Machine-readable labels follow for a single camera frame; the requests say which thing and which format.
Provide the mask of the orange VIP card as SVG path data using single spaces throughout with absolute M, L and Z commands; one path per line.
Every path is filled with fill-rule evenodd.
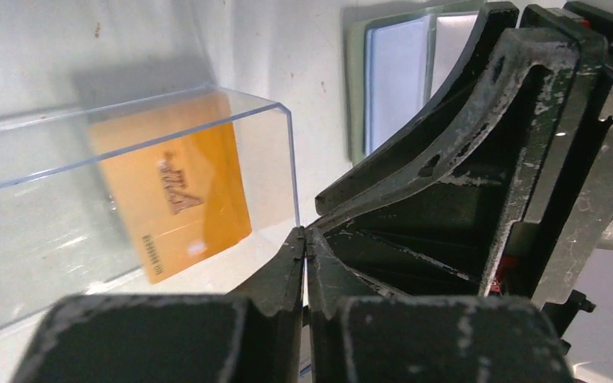
M 252 231 L 227 95 L 112 118 L 89 129 L 119 216 L 150 283 Z

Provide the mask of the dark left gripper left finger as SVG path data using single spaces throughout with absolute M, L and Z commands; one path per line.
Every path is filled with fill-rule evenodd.
M 227 294 L 71 295 L 44 317 L 16 382 L 295 382 L 306 232 Z

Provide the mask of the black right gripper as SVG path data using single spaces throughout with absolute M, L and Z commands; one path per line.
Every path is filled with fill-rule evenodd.
M 435 96 L 315 199 L 354 273 L 409 295 L 510 291 L 563 335 L 613 250 L 613 13 L 488 2 Z

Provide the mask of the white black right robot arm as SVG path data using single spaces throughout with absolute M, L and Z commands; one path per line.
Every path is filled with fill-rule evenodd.
M 429 103 L 315 206 L 347 266 L 528 298 L 577 378 L 613 381 L 613 14 L 485 5 Z

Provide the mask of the clear plastic tray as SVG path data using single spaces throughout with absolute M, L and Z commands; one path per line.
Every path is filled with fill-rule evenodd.
M 89 129 L 216 92 L 229 100 L 252 231 L 235 246 L 150 283 Z M 299 225 L 298 201 L 293 119 L 277 101 L 193 89 L 0 120 L 0 340 L 30 331 L 69 295 L 227 292 Z

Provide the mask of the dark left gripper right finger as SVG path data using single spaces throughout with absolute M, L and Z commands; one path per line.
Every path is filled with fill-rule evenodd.
M 549 320 L 518 297 L 377 294 L 306 231 L 317 382 L 570 382 Z

